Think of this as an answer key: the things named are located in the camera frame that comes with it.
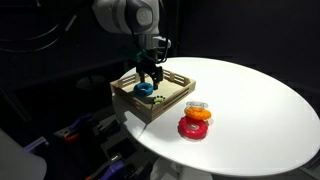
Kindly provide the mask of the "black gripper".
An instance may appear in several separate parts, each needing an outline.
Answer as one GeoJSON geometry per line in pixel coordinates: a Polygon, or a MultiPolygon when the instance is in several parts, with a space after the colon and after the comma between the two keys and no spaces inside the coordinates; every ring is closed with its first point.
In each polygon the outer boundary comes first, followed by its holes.
{"type": "Polygon", "coordinates": [[[134,61],[140,83],[144,83],[145,75],[149,75],[153,80],[153,90],[158,90],[159,79],[163,78],[163,69],[159,66],[159,61],[149,55],[144,49],[138,50],[135,53],[134,61]]]}

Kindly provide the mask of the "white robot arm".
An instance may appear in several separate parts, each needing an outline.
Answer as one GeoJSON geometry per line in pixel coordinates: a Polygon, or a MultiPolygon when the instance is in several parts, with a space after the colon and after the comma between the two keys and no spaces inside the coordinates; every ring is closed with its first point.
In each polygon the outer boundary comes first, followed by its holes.
{"type": "Polygon", "coordinates": [[[157,90],[163,80],[160,63],[167,60],[171,41],[168,31],[160,35],[160,10],[162,0],[94,0],[92,10],[100,26],[109,33],[128,34],[135,49],[130,50],[136,62],[136,72],[141,83],[148,75],[157,90]]]}

